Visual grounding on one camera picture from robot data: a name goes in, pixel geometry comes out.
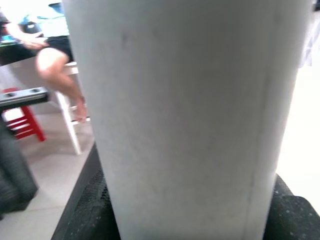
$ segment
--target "knee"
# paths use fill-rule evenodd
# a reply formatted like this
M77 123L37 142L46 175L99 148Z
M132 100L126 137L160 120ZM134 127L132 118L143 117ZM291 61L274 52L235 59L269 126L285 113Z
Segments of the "knee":
M48 82L54 81L58 74L54 66L38 66L37 71L40 77Z

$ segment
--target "foot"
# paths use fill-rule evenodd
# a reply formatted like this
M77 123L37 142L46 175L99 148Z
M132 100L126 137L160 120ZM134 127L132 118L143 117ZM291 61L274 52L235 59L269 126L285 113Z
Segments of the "foot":
M76 101L76 116L75 119L81 123L86 121L88 115L87 107L85 105L85 99L82 97L81 99Z

